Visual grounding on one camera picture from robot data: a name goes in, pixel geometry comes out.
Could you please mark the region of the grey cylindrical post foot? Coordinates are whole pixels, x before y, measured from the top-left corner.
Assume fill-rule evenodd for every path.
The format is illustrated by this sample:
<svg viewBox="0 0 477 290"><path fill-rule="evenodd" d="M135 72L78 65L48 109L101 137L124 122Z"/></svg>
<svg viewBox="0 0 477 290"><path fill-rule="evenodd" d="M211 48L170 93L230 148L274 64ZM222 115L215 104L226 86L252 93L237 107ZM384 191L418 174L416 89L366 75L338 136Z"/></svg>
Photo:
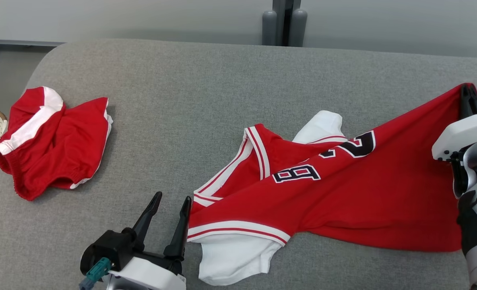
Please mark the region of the grey cylindrical post foot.
<svg viewBox="0 0 477 290"><path fill-rule="evenodd" d="M308 20L308 13L299 8L292 11L288 46L302 47L304 42L305 28Z"/></svg>
<svg viewBox="0 0 477 290"><path fill-rule="evenodd" d="M276 46L277 13L273 10L262 14L262 45Z"/></svg>

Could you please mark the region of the red shorts with white stripe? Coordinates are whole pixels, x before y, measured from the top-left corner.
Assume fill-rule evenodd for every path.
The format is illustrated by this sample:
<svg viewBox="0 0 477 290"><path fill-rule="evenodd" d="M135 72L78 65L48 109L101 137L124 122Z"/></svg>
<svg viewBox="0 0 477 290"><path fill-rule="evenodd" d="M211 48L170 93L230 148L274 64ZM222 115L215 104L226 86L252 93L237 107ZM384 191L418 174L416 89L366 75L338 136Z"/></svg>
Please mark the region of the red shorts with white stripe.
<svg viewBox="0 0 477 290"><path fill-rule="evenodd" d="M49 187L76 189L98 171L113 120L108 98L67 108L52 88L25 90L0 138L0 169L14 191L32 201Z"/></svg>

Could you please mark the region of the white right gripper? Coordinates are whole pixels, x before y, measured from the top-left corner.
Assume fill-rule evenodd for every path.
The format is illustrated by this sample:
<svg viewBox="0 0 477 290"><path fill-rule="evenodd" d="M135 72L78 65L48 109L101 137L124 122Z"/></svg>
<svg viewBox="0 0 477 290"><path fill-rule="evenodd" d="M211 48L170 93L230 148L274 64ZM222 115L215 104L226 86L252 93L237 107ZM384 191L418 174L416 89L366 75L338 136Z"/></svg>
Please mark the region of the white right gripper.
<svg viewBox="0 0 477 290"><path fill-rule="evenodd" d="M453 152L477 143L477 89L462 84L460 120L448 125L432 146L434 159L446 160Z"/></svg>

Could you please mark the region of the grey aluminium post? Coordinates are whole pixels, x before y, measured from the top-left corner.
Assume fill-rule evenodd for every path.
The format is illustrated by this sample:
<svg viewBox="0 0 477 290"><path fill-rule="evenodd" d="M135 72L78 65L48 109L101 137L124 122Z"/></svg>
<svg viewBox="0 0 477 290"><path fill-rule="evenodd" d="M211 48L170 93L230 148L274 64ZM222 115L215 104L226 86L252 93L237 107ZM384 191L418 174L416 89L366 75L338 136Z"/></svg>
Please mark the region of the grey aluminium post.
<svg viewBox="0 0 477 290"><path fill-rule="evenodd" d="M301 7L301 0L271 0L272 8L277 13L276 46L288 46L289 27L292 11Z"/></svg>

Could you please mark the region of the red basketball jersey white sleeves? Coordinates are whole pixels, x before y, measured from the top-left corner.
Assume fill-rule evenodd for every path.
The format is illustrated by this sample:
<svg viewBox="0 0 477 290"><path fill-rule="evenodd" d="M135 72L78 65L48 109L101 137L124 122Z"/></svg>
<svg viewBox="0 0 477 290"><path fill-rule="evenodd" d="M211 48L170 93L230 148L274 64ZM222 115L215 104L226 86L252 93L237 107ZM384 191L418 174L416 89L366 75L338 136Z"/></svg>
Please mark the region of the red basketball jersey white sleeves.
<svg viewBox="0 0 477 290"><path fill-rule="evenodd" d="M320 111L292 141L263 124L244 129L236 156L194 191L188 241L198 277L231 285L268 273L300 232L404 251L461 248L450 165L432 156L459 119L460 86L348 139L339 114Z"/></svg>

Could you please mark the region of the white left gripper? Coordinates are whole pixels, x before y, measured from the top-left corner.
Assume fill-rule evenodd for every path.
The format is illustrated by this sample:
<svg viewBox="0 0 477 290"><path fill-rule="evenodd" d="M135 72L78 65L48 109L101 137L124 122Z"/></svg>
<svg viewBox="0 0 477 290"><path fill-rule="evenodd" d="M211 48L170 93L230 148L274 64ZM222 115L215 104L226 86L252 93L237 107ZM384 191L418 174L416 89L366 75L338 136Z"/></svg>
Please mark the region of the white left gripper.
<svg viewBox="0 0 477 290"><path fill-rule="evenodd" d="M143 252L144 240L152 217L157 213L163 193L158 191L133 226L133 249ZM163 250L163 257L144 252L132 256L121 270L112 262L108 275L103 277L107 290L186 290L186 278L182 274L182 262L188 237L192 198L187 196L179 212L179 222L171 242Z"/></svg>

